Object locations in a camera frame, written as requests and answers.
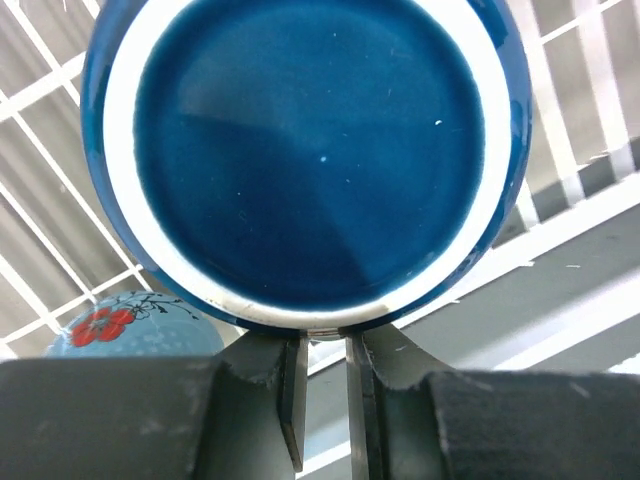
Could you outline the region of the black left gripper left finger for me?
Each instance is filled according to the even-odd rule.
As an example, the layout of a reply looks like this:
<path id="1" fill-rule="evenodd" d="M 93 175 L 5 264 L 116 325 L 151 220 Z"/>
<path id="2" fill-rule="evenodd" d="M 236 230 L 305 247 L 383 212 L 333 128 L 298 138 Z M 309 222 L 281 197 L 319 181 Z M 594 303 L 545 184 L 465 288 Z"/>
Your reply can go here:
<path id="1" fill-rule="evenodd" d="M 1 366 L 5 479 L 291 479 L 307 342 L 249 333 L 214 356 Z"/>

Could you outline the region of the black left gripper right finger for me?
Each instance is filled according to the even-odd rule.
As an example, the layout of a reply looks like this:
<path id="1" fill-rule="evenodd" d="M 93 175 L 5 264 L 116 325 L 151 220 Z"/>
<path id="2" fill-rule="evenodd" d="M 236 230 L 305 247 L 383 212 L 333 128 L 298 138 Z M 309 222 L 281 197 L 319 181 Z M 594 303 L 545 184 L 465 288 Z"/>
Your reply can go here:
<path id="1" fill-rule="evenodd" d="M 639 379 L 452 368 L 387 325 L 346 339 L 357 479 L 635 479 Z"/>

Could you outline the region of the dark blue mug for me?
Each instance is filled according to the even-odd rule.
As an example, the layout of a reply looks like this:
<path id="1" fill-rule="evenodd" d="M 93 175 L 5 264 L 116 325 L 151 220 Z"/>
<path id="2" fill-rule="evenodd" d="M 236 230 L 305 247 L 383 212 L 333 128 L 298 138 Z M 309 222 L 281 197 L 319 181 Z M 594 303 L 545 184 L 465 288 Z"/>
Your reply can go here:
<path id="1" fill-rule="evenodd" d="M 107 1 L 81 123 L 104 212 L 164 286 L 244 328 L 347 332 L 491 248 L 532 87 L 504 1 Z"/>

